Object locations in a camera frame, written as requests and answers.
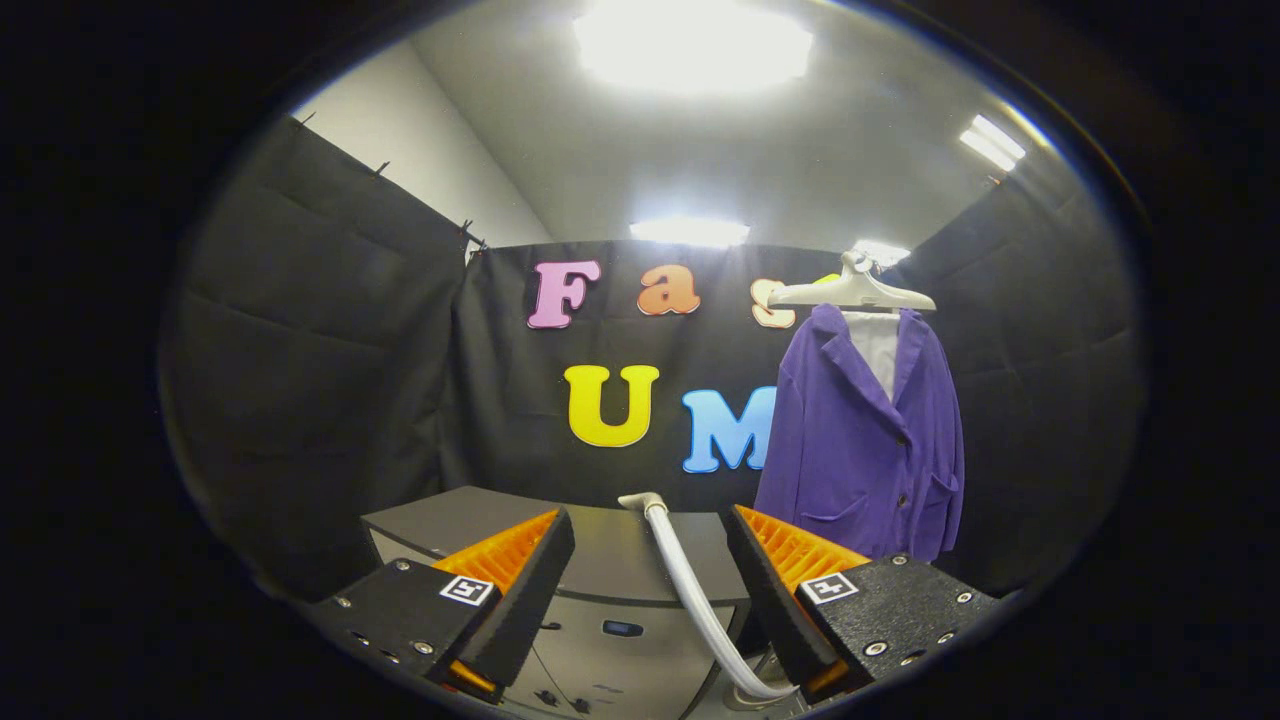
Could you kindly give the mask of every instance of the yellow object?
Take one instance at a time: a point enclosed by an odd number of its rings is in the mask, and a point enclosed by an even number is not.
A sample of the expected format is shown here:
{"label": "yellow object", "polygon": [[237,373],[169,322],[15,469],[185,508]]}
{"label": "yellow object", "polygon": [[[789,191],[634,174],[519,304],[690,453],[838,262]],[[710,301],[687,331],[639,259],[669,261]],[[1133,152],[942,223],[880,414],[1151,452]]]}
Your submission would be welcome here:
{"label": "yellow object", "polygon": [[573,365],[564,370],[568,380],[568,427],[586,445],[625,447],[649,432],[652,388],[658,379],[653,365],[627,365],[618,373],[630,386],[627,420],[609,425],[600,419],[600,388],[609,370],[599,365]]}
{"label": "yellow object", "polygon": [[755,539],[764,548],[769,561],[773,562],[773,569],[777,570],[782,584],[792,596],[795,596],[796,587],[805,580],[870,562],[869,557],[858,555],[847,547],[801,530],[777,518],[741,505],[733,507],[746,520],[746,525],[751,528]]}
{"label": "yellow object", "polygon": [[498,688],[497,684],[486,680],[485,678],[481,678],[477,673],[475,673],[466,665],[458,662],[457,660],[454,660],[453,664],[449,665],[449,673],[453,673],[453,675],[457,676],[460,680],[471,683],[472,685],[483,689],[486,693],[492,693]]}
{"label": "yellow object", "polygon": [[488,537],[471,547],[466,547],[433,565],[436,570],[486,580],[511,592],[512,583],[520,577],[525,562],[534,553],[539,541],[552,527],[552,520],[559,510],[548,510],[536,518],[530,518],[518,525]]}

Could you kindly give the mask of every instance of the ceiling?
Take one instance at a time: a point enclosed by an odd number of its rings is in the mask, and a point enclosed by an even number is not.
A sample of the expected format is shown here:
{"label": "ceiling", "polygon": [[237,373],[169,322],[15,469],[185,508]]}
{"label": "ceiling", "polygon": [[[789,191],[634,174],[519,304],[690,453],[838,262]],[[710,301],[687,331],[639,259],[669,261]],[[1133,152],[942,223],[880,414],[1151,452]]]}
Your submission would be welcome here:
{"label": "ceiling", "polygon": [[481,1],[410,42],[557,241],[682,214],[748,224],[748,242],[914,247],[988,191],[995,168],[957,140],[998,114],[975,79],[831,3],[739,4],[814,35],[804,77],[740,96],[609,85],[577,56],[591,0]]}

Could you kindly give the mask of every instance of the ceiling light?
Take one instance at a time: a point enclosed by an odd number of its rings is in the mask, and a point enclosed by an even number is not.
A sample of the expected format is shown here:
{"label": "ceiling light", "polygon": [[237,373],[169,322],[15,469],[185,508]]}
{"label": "ceiling light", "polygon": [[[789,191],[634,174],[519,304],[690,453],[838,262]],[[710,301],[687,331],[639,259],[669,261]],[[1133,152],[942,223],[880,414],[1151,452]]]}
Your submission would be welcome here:
{"label": "ceiling light", "polygon": [[751,228],[724,220],[703,218],[666,218],[632,223],[631,236],[654,242],[684,242],[687,245],[728,246],[741,245]]}
{"label": "ceiling light", "polygon": [[800,77],[813,35],[726,0],[613,0],[573,23],[582,64],[672,92],[758,88]]}
{"label": "ceiling light", "polygon": [[854,251],[861,252],[870,260],[874,260],[881,268],[892,268],[899,260],[911,254],[905,247],[888,245],[878,240],[859,240],[854,243]]}
{"label": "ceiling light", "polygon": [[995,123],[982,115],[973,119],[973,129],[984,135],[1006,154],[1012,155],[1014,160],[1021,160],[1023,155],[1027,155],[1027,151],[1023,150],[1021,145],[1014,142],[1014,138],[1009,137],[1005,131],[997,128]]}
{"label": "ceiling light", "polygon": [[1006,173],[1012,170],[1018,160],[1027,155],[1021,145],[1014,142],[1014,138],[982,115],[977,115],[969,129],[960,133],[960,142],[977,150],[978,154]]}

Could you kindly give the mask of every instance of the black fabric backdrop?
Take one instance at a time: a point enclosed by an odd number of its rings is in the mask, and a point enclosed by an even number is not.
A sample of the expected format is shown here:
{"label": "black fabric backdrop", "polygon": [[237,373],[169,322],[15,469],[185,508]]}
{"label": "black fabric backdrop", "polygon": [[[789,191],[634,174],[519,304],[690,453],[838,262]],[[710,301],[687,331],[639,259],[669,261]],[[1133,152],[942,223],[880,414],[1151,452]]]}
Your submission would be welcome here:
{"label": "black fabric backdrop", "polygon": [[[965,433],[966,491],[956,548],[936,562],[995,594],[1056,566],[1102,520],[1128,468],[1144,378],[1137,306],[1121,238],[1085,188],[1029,156],[1009,179],[923,243],[883,282],[938,304],[925,320],[947,354]],[[600,261],[563,329],[530,329],[534,265]],[[703,305],[645,316],[640,275],[692,269]],[[458,295],[445,401],[444,487],[477,484],[558,502],[616,505],[657,491],[677,511],[750,505],[759,471],[745,462],[689,474],[690,413],[680,397],[719,391],[735,415],[777,365],[808,310],[787,329],[750,316],[759,277],[813,282],[838,272],[833,254],[745,246],[730,251],[653,243],[511,247],[477,256]],[[653,421],[637,443],[589,446],[568,428],[564,368],[609,369],[603,419],[626,418],[618,372],[649,364]]]}
{"label": "black fabric backdrop", "polygon": [[191,245],[160,347],[170,442],[219,534],[307,600],[376,566],[358,516],[438,486],[456,225],[297,120]]}
{"label": "black fabric backdrop", "polygon": [[1005,593],[1105,516],[1146,404],[1133,272],[1087,190],[1032,152],[882,277],[937,302],[960,401],[964,518],[938,568]]}
{"label": "black fabric backdrop", "polygon": [[[598,260],[602,275],[566,328],[531,329],[539,263]],[[701,305],[690,314],[644,315],[640,275],[658,265],[692,272]],[[444,486],[474,484],[553,502],[617,507],[617,497],[662,493],[673,511],[750,505],[760,471],[744,460],[713,473],[686,473],[694,389],[718,391],[735,418],[758,387],[774,386],[778,363],[806,316],[765,328],[751,315],[758,278],[809,283],[840,272],[831,252],[771,246],[690,247],[653,242],[581,242],[502,247],[467,266],[453,310],[448,389],[442,410]],[[627,365],[653,365],[648,434],[627,447],[586,445],[568,425],[570,365],[609,370],[602,419],[627,416]]]}

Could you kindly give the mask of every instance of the blue letter m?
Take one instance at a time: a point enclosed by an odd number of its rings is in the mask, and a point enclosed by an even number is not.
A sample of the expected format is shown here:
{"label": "blue letter m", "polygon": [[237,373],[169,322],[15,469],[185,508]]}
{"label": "blue letter m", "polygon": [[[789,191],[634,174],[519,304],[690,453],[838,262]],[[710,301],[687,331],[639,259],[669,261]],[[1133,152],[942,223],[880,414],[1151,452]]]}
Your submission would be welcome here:
{"label": "blue letter m", "polygon": [[692,447],[685,460],[686,473],[714,473],[719,461],[712,455],[712,442],[719,447],[724,462],[737,468],[746,455],[746,446],[755,438],[755,447],[746,460],[753,470],[764,468],[769,452],[769,429],[773,424],[773,397],[776,387],[758,387],[751,392],[742,410],[742,418],[733,418],[724,397],[714,389],[686,392],[682,402],[694,416]]}

